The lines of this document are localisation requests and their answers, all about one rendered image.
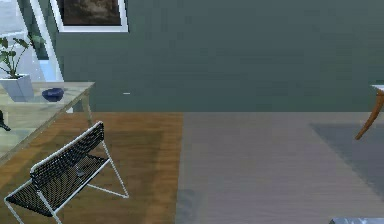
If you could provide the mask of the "grey marbled block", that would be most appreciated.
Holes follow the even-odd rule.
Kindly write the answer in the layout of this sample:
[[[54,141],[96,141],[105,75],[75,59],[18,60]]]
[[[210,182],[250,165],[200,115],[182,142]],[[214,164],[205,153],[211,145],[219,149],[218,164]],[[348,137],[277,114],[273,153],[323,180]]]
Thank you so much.
[[[329,224],[384,224],[384,218],[337,217],[331,219]]]

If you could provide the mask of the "white table with wooden leg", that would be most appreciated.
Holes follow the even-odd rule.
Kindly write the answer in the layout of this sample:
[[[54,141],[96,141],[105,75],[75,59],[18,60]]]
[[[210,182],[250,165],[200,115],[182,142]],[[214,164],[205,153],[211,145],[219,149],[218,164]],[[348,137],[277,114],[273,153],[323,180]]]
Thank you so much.
[[[358,134],[355,136],[356,140],[360,140],[363,135],[369,130],[374,121],[377,119],[382,107],[384,106],[384,84],[383,85],[373,85],[373,88],[376,90],[376,101],[375,105],[370,113],[370,116],[366,120],[363,127],[360,129]]]

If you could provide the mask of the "white framed dark picture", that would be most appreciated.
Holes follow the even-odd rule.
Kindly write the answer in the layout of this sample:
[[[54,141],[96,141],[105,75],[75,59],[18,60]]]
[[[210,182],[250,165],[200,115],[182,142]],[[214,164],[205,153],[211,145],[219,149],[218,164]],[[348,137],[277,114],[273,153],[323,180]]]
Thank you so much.
[[[129,32],[125,0],[50,0],[59,32]]]

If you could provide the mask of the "glass top table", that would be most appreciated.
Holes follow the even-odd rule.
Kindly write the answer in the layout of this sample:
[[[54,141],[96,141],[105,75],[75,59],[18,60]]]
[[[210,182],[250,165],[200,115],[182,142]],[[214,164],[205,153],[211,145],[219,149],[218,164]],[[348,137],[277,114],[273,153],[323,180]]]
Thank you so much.
[[[5,123],[11,128],[10,131],[0,128],[0,166],[79,101],[82,101],[88,126],[93,125],[89,95],[94,82],[34,82],[32,86],[35,96],[28,102],[13,102],[0,87],[0,109]],[[45,100],[42,91],[49,88],[63,88],[63,98],[59,102]]]

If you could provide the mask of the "dark blue bowl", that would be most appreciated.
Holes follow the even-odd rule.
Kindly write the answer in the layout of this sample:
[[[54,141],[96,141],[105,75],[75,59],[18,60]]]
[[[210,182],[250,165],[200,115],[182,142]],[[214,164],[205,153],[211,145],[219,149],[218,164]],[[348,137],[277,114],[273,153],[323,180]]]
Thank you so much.
[[[51,88],[44,90],[42,96],[49,102],[58,102],[63,98],[64,90],[62,88]]]

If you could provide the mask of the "green plant in white pot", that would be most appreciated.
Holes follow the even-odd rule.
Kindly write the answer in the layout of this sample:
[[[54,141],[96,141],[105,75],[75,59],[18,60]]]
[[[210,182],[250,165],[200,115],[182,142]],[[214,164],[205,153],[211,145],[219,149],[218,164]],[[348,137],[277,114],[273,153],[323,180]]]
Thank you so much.
[[[30,75],[21,74],[18,66],[27,49],[46,43],[44,38],[31,33],[27,38],[13,38],[13,44],[6,37],[0,38],[0,70],[6,73],[6,77],[0,78],[0,85],[14,102],[27,102],[34,97]]]

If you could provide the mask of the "white framed window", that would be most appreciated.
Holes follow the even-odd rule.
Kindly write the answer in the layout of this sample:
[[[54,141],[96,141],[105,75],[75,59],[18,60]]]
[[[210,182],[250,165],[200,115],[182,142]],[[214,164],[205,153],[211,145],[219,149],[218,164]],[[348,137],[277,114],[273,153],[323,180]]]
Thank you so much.
[[[0,0],[0,39],[8,39],[17,52],[15,59],[18,59],[24,48],[14,38],[29,42],[29,34],[42,37],[46,43],[29,47],[22,55],[17,71],[29,74],[33,82],[63,82],[44,10],[40,0]]]

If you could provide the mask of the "small black object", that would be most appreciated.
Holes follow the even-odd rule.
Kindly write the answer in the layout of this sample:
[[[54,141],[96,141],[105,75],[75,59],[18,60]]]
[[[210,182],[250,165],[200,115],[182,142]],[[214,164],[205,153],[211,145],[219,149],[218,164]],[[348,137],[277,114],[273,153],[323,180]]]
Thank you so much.
[[[3,128],[6,131],[11,131],[11,128],[9,128],[5,123],[4,123],[4,116],[2,110],[0,110],[0,127]]]

